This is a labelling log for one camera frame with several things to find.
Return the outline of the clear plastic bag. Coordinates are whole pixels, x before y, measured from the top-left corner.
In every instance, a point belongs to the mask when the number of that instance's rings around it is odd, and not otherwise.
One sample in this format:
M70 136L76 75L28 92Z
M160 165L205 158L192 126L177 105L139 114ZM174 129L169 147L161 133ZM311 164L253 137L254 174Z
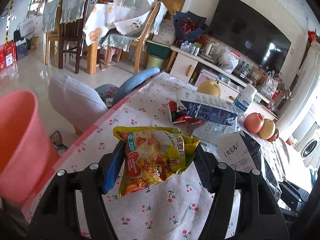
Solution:
M228 74L232 74L238 63L238 55L230 51L228 47L223 47L221 49L217 57L217 64L219 68L221 68Z

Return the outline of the grey cushioned stool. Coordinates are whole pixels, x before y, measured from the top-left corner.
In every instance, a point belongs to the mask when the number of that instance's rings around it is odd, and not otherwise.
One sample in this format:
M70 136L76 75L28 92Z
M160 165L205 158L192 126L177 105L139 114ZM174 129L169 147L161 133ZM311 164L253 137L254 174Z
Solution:
M95 89L67 74L57 73L50 78L48 98L53 109L81 133L107 112Z

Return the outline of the blue chair back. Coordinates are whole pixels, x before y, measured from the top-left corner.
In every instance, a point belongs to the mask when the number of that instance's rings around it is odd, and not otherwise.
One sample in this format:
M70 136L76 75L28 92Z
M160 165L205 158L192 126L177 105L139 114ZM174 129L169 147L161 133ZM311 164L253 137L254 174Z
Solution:
M134 76L126 80L114 94L112 106L115 106L119 101L121 101L125 96L129 95L136 87L140 86L147 79L151 78L155 74L158 74L160 69L158 67L145 69Z

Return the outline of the dark blue milk carton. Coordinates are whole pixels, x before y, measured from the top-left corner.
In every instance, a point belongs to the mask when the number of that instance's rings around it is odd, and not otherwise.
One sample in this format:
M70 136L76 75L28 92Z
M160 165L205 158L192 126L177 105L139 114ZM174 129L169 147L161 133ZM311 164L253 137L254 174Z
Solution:
M231 126L238 116L231 102L195 90L180 89L174 102L179 112L202 121Z

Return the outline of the small orange persimmon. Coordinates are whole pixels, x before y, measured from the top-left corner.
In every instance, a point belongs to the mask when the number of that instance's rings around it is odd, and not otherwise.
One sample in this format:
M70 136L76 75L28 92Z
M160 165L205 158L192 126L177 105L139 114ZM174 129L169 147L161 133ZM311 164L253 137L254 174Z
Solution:
M269 142L273 142L273 141L275 141L275 140L278 139L278 138L279 138L279 131L278 131L278 129L276 128L275 131L274 131L274 134L273 134L270 138L268 138L268 141L269 141Z

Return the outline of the white washing machine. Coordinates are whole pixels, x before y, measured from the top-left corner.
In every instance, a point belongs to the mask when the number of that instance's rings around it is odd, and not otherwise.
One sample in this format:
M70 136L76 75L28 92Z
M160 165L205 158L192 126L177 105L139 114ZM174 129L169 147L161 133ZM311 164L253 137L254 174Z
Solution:
M306 167L319 168L319 129L306 135L301 141L300 155Z

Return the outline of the red gift boxes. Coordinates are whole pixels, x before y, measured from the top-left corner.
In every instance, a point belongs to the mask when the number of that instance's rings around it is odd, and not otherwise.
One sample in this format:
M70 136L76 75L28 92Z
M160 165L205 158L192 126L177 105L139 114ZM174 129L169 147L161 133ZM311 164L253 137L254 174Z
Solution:
M7 42L0 46L0 71L4 71L17 60L16 44L14 41Z

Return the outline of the dining table with cloth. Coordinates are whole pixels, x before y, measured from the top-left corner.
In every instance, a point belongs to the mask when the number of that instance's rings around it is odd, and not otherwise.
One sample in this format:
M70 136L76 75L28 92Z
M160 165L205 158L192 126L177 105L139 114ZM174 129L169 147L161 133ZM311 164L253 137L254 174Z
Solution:
M89 5L89 15L83 28L87 46L87 73L95 74L100 40L114 28L113 3Z

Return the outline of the white tv cabinet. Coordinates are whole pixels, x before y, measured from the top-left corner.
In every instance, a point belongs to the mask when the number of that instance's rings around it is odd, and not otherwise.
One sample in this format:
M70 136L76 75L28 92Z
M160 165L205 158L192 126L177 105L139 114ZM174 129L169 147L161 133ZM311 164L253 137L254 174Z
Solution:
M183 50L181 50L180 48L178 48L177 46L175 45L172 45L170 46L170 49L175 52L175 53L178 53L178 54L181 54L181 55L184 55L186 57L189 57L197 62L200 62L202 64L204 64L205 66L209 67L209 68L212 68L213 70L219 72L220 74L228 77L229 79L233 80L234 82L236 82L239 86L242 86L242 87L246 87L247 85L250 85L249 83L245 83L244 81L241 81L239 78L237 78L236 76L232 75L232 74L229 74L227 72L225 72L223 69L219 68L217 65L209 62L209 61L206 61L205 59L203 59L202 57L200 56L195 56L191 53L188 53L188 52L185 52ZM263 102L265 103L269 103L270 101L267 100L267 98L265 98L264 96L262 96L262 94L260 94L259 92L256 93L257 97L260 99L260 101L262 100ZM272 115L276 120L278 120L278 116L276 114L274 114L272 111L270 111L269 109L267 109L266 107L263 106L263 109L267 110L267 112Z

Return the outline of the red snack wrapper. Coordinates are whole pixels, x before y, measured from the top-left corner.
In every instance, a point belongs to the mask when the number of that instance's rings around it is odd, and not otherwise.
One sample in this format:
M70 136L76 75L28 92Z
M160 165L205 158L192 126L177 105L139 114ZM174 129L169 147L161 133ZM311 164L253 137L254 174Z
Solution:
M202 124L201 119L193 118L191 116L187 116L181 111L178 111L177 103L174 101L169 101L169 117L172 124Z

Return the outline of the yellow pear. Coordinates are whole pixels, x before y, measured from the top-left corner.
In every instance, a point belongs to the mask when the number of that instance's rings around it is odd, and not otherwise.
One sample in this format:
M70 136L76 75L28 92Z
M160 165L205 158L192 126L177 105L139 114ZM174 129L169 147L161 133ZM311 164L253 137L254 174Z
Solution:
M206 80L202 82L198 88L197 92L215 96L217 98L221 95L221 89L219 87L219 84L214 80Z

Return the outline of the white blue plastic pouch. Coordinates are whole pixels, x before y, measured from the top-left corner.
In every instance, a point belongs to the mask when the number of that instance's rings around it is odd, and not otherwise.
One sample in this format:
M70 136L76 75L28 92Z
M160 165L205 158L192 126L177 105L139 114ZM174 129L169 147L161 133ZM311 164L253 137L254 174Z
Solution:
M224 134L238 132L240 129L241 125L236 120L232 126L204 122L193 130L192 136L211 144L218 144L219 137Z

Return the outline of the pink storage box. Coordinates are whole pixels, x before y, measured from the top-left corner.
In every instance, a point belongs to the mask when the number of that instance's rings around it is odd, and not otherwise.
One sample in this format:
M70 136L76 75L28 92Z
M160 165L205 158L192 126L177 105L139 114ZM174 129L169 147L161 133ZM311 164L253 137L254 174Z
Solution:
M207 80L213 80L216 81L218 79L219 75L216 72L213 72L211 70L207 70L206 68L202 68L195 80L195 87L198 87L201 83Z

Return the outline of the cherry print tablecloth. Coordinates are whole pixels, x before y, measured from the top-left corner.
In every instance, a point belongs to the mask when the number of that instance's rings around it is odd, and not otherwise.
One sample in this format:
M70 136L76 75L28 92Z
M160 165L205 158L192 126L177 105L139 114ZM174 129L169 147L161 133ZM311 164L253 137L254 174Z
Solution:
M191 85L153 77L55 165L28 213L30 239L288 239L246 132L205 152L168 104Z

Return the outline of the black flat screen television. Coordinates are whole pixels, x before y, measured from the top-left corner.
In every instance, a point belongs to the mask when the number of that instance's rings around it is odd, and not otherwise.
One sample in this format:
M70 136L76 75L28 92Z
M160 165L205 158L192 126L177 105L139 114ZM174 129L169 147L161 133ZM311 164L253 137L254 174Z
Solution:
M280 72L291 46L272 22L241 0L219 0L208 34L266 72Z

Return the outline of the electric kettle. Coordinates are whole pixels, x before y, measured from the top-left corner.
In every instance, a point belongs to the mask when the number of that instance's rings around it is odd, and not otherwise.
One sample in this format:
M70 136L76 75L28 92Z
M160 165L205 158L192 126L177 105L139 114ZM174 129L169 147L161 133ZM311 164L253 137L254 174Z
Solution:
M219 43L214 41L208 41L204 45L204 47L200 50L200 54L207 58L213 59L214 56L216 55L216 51L218 47L219 47Z

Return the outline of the white plastic bottle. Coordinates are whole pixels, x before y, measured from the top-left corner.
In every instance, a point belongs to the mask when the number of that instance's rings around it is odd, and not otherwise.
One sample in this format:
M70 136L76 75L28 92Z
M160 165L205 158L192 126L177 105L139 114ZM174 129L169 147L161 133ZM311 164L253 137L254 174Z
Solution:
M256 88L253 87L251 84L248 84L244 89L240 91L240 93L237 95L233 102L239 115L245 113L249 105L253 102L256 93Z

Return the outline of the yellow chips snack bag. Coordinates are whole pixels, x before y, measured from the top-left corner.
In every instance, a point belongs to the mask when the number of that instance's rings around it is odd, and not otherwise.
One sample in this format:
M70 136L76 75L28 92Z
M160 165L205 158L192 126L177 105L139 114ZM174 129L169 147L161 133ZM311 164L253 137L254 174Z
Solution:
M121 197L183 173L195 158L200 142L172 127L117 126L113 135L126 144Z

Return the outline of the dark wooden dining chair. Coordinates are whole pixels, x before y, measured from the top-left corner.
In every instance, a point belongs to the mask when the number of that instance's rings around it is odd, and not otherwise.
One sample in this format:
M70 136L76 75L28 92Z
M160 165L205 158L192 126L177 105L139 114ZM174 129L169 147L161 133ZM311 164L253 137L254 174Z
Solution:
M75 55L75 74L80 71L84 45L83 28L89 0L62 0L59 22L58 68L63 68L64 55Z

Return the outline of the white mesh food cover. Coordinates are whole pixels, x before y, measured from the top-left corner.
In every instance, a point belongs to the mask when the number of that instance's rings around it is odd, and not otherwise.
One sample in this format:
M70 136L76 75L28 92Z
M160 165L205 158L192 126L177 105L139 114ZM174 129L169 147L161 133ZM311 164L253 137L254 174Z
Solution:
M155 0L114 0L112 5L116 30L121 35L133 35L142 31Z

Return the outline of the red apple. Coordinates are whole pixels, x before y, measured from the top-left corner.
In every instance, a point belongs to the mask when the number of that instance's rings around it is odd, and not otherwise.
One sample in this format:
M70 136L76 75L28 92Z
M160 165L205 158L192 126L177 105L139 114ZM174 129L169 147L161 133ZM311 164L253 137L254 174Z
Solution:
M264 116L260 113L251 113L244 120L244 127L250 133L258 133L264 124Z

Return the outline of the dark blue flower bouquet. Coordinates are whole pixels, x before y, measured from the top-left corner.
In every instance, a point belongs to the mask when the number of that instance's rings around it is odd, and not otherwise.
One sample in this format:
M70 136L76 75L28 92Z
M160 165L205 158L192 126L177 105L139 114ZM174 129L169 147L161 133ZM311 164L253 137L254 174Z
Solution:
M206 25L207 19L190 11L176 11L172 19L176 38L180 41L195 42L208 29L208 25Z

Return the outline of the light wooden dining chair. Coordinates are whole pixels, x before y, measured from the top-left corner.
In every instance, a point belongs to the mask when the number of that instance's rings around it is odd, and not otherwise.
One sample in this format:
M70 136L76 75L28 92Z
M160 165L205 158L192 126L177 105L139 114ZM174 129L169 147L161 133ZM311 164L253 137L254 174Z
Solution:
M167 14L167 7L163 2L158 2L150 13L146 24L142 31L132 35L122 35L116 29L109 31L101 44L101 47L106 50L104 59L104 67L107 68L112 59L111 50L116 48L117 58L116 62L119 62L123 51L129 51L130 47L136 48L135 52L135 74L139 72L140 57L144 48L145 41L150 35L157 35L161 22L164 16Z

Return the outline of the green waste bin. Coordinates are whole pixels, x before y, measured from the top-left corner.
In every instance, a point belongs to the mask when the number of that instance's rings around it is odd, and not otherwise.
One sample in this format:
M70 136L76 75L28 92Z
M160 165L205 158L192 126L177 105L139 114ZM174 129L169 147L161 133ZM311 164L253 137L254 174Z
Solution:
M162 57L153 54L148 54L146 69L154 67L162 69L164 61L165 59L163 59Z

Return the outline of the blue white carton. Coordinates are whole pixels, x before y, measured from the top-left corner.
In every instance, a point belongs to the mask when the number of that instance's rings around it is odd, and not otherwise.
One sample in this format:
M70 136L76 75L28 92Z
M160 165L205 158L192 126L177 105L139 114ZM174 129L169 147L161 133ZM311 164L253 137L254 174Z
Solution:
M241 131L219 136L216 153L219 162L226 163L235 171L248 173L258 170L274 198L280 199L281 189L276 176L263 156L260 144L249 134Z

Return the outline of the yellow apple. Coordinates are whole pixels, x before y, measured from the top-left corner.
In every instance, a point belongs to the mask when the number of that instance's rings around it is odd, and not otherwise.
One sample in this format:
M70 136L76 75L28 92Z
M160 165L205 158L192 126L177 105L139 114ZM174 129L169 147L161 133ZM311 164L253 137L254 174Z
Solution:
M261 127L260 131L258 132L259 137L261 139L269 139L274 135L276 129L275 123L270 119L264 119L263 126Z

